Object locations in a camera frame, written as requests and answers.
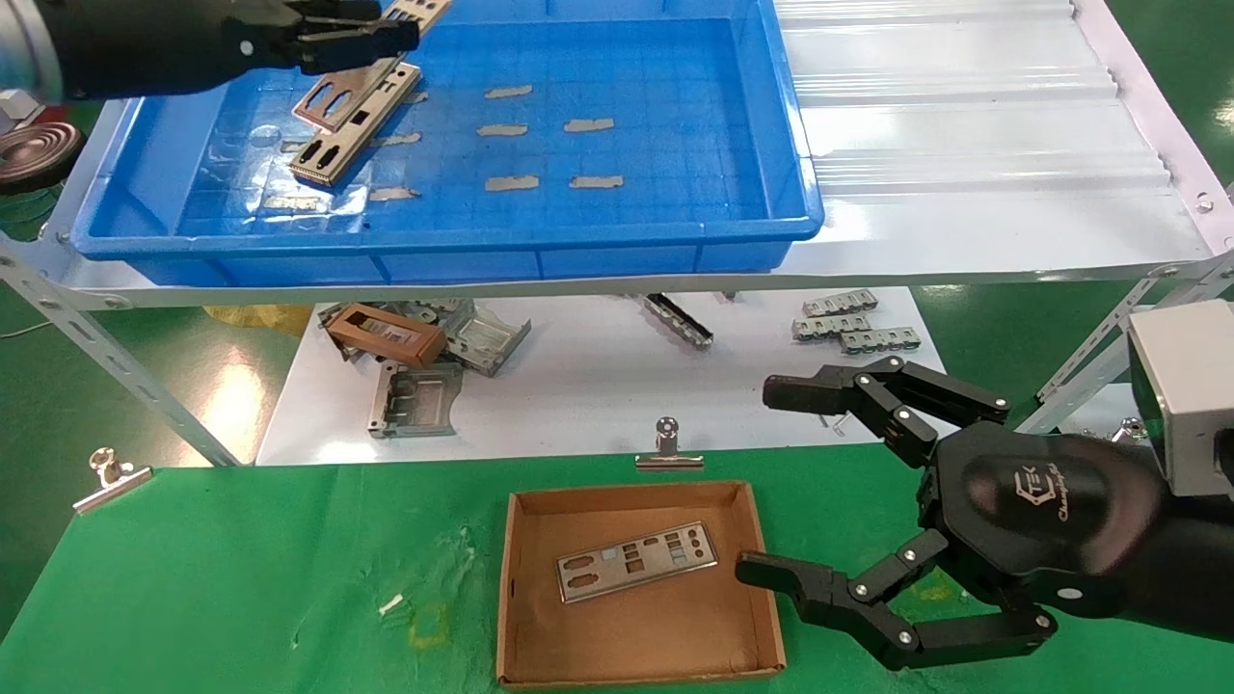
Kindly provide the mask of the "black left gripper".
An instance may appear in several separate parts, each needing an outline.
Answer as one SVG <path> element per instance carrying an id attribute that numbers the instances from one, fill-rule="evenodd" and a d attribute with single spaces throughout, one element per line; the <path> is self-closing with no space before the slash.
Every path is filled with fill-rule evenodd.
<path id="1" fill-rule="evenodd" d="M 44 1 L 62 93 L 73 100 L 210 91 L 255 67 L 304 74 L 366 67 L 418 48 L 415 21 L 379 1 Z"/>

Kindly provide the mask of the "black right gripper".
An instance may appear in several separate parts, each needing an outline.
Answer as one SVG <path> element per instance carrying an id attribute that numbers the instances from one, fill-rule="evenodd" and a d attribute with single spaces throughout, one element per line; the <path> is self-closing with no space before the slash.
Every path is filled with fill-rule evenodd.
<path id="1" fill-rule="evenodd" d="M 1128 612 L 1127 566 L 1167 505 L 1149 449 L 1014 432 L 1001 426 L 1004 398 L 900 357 L 770 375 L 764 405 L 851 414 L 911 468 L 930 466 L 923 524 L 935 530 L 855 578 L 828 564 L 740 553 L 735 579 L 789 596 L 802 624 L 844 632 L 900 671 L 1032 654 L 1058 632 L 1033 603 L 1079 617 Z M 940 440 L 922 414 L 961 429 Z M 924 624 L 896 615 L 890 603 L 938 566 L 1000 611 Z"/>

